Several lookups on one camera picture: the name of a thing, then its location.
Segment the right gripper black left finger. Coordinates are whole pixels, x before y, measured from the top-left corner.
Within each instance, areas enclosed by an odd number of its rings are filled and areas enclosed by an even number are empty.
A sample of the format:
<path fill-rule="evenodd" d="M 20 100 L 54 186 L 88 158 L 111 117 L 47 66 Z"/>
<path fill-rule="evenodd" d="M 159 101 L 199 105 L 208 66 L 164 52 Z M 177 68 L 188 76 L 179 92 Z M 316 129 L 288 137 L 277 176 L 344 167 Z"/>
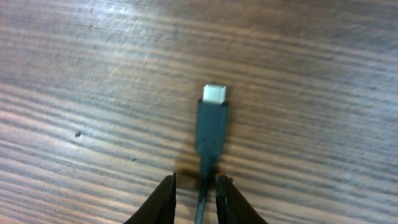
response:
<path fill-rule="evenodd" d="M 168 175 L 124 224 L 174 224 L 176 173 Z"/>

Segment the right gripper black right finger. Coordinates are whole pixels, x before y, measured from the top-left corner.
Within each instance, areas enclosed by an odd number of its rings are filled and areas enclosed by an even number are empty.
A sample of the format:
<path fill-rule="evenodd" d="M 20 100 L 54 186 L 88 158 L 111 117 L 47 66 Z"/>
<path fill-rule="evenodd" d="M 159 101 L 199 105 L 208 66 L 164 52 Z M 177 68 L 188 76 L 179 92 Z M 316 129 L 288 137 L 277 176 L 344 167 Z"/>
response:
<path fill-rule="evenodd" d="M 216 179 L 216 207 L 219 224 L 268 224 L 225 175 Z"/>

